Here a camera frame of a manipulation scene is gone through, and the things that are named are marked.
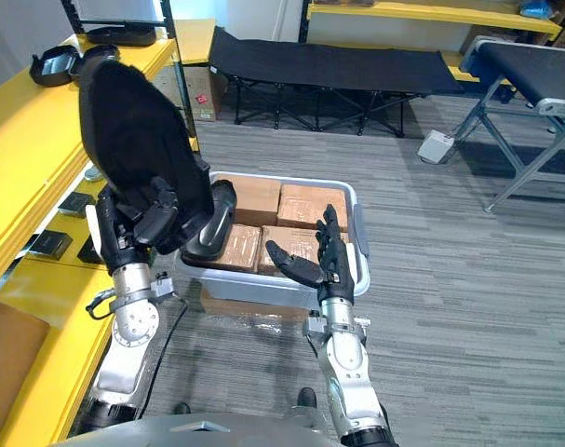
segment yellow table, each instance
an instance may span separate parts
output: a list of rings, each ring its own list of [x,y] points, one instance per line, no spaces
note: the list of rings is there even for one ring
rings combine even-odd
[[[215,26],[216,19],[174,21],[183,65],[209,61]]]

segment black tray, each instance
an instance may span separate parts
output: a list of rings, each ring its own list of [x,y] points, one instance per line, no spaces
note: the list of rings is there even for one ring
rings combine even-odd
[[[131,47],[148,47],[155,42],[155,28],[152,25],[129,24],[125,26],[104,26],[86,33],[92,44],[116,44]]]
[[[32,56],[30,77],[44,87],[56,87],[71,82],[69,71],[79,61],[79,52],[72,45],[63,45],[48,49],[38,57]]]

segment robot forearm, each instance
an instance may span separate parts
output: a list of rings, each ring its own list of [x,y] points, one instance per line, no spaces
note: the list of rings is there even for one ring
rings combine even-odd
[[[326,377],[338,437],[351,446],[395,445],[369,379],[366,322],[355,319],[352,303],[344,298],[325,300],[321,311],[321,317],[308,319],[306,331]]]

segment cardboard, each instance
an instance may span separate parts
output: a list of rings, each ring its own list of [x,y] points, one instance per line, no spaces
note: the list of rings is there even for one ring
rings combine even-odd
[[[194,265],[256,273],[261,234],[261,228],[234,224],[222,256],[216,261],[194,262]]]
[[[204,310],[210,315],[228,315],[237,317],[261,316],[275,318],[279,321],[306,320],[309,311],[299,307],[287,307],[284,305],[263,305],[261,303],[250,303],[248,301],[220,300],[212,297],[202,288],[199,302]]]
[[[338,214],[340,231],[347,232],[348,215],[343,190],[283,184],[280,189],[277,225],[315,230],[317,220],[323,221],[323,211],[329,203]]]
[[[236,191],[235,223],[249,226],[276,225],[280,181],[246,177],[242,175],[218,175],[233,183]]]
[[[348,235],[342,233],[344,243],[348,243]],[[309,261],[319,264],[317,251],[319,242],[316,239],[316,230],[303,228],[288,228],[284,226],[265,226],[262,229],[262,243],[260,244],[260,257],[257,272],[262,275],[283,277],[265,248],[265,243],[273,240],[289,254],[301,256]]]
[[[185,81],[193,118],[197,121],[216,121],[227,80],[214,74],[209,67],[184,67]]]
[[[0,431],[47,332],[48,323],[0,303]]]

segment black conveyor belt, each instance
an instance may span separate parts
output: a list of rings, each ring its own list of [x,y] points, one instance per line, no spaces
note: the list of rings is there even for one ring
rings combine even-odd
[[[565,100],[565,50],[484,43],[478,55],[532,104],[545,98]]]
[[[439,52],[239,40],[217,27],[209,61],[226,74],[270,83],[423,95],[462,90]]]

